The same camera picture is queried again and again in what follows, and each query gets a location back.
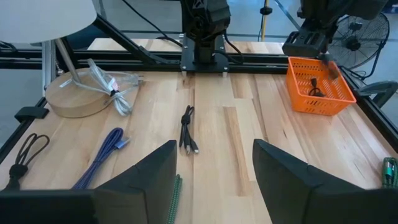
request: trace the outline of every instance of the wooden disc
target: wooden disc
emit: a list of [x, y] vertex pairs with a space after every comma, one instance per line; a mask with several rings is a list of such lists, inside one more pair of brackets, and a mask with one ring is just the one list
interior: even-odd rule
[[[77, 72], [87, 72], [88, 68], [78, 69]], [[89, 75], [80, 76], [82, 84], [100, 88]], [[95, 114], [109, 104], [109, 95], [78, 87], [72, 81], [71, 74], [65, 73], [56, 78], [46, 89], [45, 98], [53, 111], [66, 118], [81, 118]]]

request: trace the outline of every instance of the yellow pole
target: yellow pole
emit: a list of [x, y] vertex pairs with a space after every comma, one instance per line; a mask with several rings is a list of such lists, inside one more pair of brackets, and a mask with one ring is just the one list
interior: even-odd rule
[[264, 16], [262, 19], [262, 36], [261, 36], [261, 41], [264, 41], [265, 37], [266, 37], [266, 22], [267, 22], [267, 16]]

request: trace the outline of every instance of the fan grille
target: fan grille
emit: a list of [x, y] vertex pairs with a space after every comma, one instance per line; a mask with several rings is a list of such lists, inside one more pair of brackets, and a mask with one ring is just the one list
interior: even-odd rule
[[328, 51], [338, 65], [356, 68], [372, 59], [389, 35], [389, 22], [384, 14], [371, 21], [346, 16], [338, 22], [338, 29]]

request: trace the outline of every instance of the usb connector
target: usb connector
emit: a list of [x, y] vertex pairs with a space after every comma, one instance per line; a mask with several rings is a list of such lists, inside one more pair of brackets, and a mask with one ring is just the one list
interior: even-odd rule
[[122, 149], [124, 146], [126, 146], [128, 143], [130, 142], [130, 138], [129, 137], [124, 137], [122, 138], [122, 140], [118, 141], [114, 146], [117, 149]]

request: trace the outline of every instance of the black charging cable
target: black charging cable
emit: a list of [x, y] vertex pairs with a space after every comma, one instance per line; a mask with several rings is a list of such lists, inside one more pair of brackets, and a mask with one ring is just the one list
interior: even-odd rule
[[193, 106], [188, 105], [187, 109], [185, 110], [185, 114], [182, 115], [181, 118], [181, 135], [180, 135], [180, 147], [182, 143], [184, 143], [184, 148], [187, 150], [187, 154], [190, 153], [191, 149], [195, 151], [195, 153], [199, 153], [199, 148], [196, 142], [192, 139], [189, 130], [188, 124], [191, 123], [191, 115], [195, 108]]
[[[25, 162], [26, 157], [31, 149], [31, 147], [35, 144], [37, 140], [40, 138], [45, 139], [44, 145], [37, 151], [35, 152], [28, 160]], [[43, 151], [48, 144], [50, 143], [50, 138], [46, 136], [45, 134], [42, 135], [37, 135], [36, 133], [33, 133], [27, 137], [25, 142], [23, 143], [21, 149], [18, 152], [18, 155], [15, 159], [15, 164], [11, 166], [9, 175], [10, 175], [10, 180], [4, 190], [19, 190], [21, 188], [21, 185], [19, 184], [19, 179], [23, 177], [28, 168], [27, 166], [29, 165], [30, 162], [41, 152]]]
[[215, 53], [218, 53], [218, 54], [223, 55], [224, 57], [226, 57], [226, 58], [228, 59], [229, 62], [233, 62], [233, 63], [235, 63], [235, 64], [237, 64], [237, 65], [242, 65], [243, 62], [244, 62], [244, 57], [243, 57], [242, 52], [241, 52], [235, 45], [233, 45], [233, 44], [229, 41], [228, 35], [227, 35], [227, 33], [226, 33], [226, 30], [224, 30], [223, 34], [224, 34], [224, 38], [225, 38], [225, 41], [227, 42], [227, 44], [228, 44], [229, 46], [231, 46], [231, 47], [239, 54], [239, 57], [240, 57], [241, 59], [240, 59], [240, 60], [235, 60], [235, 59], [233, 59], [231, 56], [229, 56], [226, 52], [224, 52], [224, 51], [222, 51], [222, 50], [215, 50]]
[[160, 39], [160, 40], [168, 40], [171, 41], [175, 44], [177, 44], [178, 46], [182, 47], [182, 44], [178, 41], [176, 41], [175, 39], [169, 37], [168, 35], [166, 35], [165, 32], [163, 32], [162, 30], [160, 30], [153, 22], [149, 21], [147, 18], [145, 18], [145, 16], [143, 16], [141, 13], [139, 13], [131, 4], [129, 4], [126, 0], [122, 0], [122, 2], [124, 2], [126, 4], [126, 6], [128, 8], [130, 8], [133, 12], [135, 12], [139, 17], [141, 17], [141, 19], [145, 20], [147, 23], [149, 23], [152, 27], [154, 27], [155, 29], [157, 29], [157, 31], [159, 31], [163, 37], [158, 37], [156, 39]]
[[317, 87], [317, 79], [311, 78], [311, 85], [312, 89], [308, 93], [310, 96], [317, 96], [317, 97], [325, 97], [326, 95], [322, 93], [322, 91]]

